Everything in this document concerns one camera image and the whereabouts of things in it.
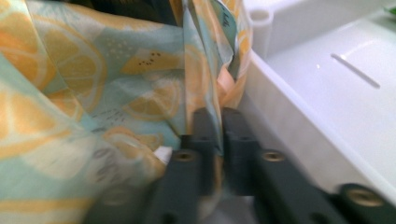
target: white plastic tray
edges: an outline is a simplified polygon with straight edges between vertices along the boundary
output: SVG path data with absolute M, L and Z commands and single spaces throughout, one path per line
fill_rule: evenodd
M 260 57 L 241 108 L 256 134 L 270 129 L 323 189 L 361 183 L 396 204 L 396 19 L 382 8 L 396 1 L 246 5 Z

